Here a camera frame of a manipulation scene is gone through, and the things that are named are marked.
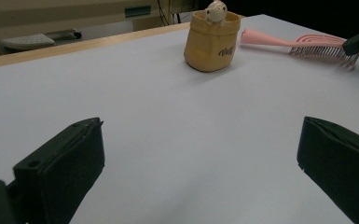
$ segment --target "comb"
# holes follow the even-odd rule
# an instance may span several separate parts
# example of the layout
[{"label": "comb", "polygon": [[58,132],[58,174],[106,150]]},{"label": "comb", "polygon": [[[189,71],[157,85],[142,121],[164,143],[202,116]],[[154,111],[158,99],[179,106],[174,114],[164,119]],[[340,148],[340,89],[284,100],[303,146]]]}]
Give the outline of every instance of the comb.
[{"label": "comb", "polygon": [[342,47],[345,41],[333,35],[317,34],[302,35],[294,41],[288,41],[250,29],[245,29],[241,36],[242,44],[292,47],[289,52],[291,56],[353,66],[359,58],[359,53],[348,56]]}]

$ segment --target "floor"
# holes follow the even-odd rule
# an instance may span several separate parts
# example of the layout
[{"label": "floor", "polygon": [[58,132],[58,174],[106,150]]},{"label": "floor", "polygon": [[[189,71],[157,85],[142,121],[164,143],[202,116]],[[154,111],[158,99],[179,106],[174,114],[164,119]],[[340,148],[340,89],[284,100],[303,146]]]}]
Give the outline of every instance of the floor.
[{"label": "floor", "polygon": [[[181,22],[191,21],[191,15],[192,13],[190,12],[180,14]],[[72,33],[49,34],[47,36],[53,39],[56,45],[64,45],[110,35],[126,34],[133,32],[133,29],[131,21],[122,21],[99,26],[76,28],[76,31],[82,34],[81,38],[75,38]]]}]

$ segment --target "tan paper cup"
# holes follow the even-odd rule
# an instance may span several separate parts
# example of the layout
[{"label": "tan paper cup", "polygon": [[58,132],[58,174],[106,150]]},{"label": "tan paper cup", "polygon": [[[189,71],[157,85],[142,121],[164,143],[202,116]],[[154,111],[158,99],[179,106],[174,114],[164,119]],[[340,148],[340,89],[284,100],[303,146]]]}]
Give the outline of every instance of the tan paper cup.
[{"label": "tan paper cup", "polygon": [[228,12],[223,26],[220,22],[208,24],[204,10],[193,13],[185,47],[185,60],[201,72],[213,72],[228,66],[234,56],[239,15]]}]

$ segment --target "white tabletop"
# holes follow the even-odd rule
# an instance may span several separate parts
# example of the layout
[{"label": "white tabletop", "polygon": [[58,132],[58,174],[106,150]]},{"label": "white tabletop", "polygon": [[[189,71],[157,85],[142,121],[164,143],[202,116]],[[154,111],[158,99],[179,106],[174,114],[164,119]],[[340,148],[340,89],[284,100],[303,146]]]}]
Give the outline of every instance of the white tabletop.
[{"label": "white tabletop", "polygon": [[[266,15],[242,27],[315,31]],[[353,71],[237,46],[214,73],[184,61],[188,30],[0,67],[0,179],[68,125],[104,121],[106,166],[71,223],[352,223],[297,165],[305,116],[359,133]]]}]

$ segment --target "white plush toy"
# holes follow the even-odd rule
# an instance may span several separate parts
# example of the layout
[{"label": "white plush toy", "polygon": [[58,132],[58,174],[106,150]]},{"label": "white plush toy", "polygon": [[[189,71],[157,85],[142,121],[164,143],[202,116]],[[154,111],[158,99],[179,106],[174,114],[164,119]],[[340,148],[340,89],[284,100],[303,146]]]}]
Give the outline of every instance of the white plush toy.
[{"label": "white plush toy", "polygon": [[220,26],[223,26],[226,22],[226,15],[228,14],[228,8],[220,0],[214,0],[206,9],[206,22],[212,24],[212,22],[220,22]]}]

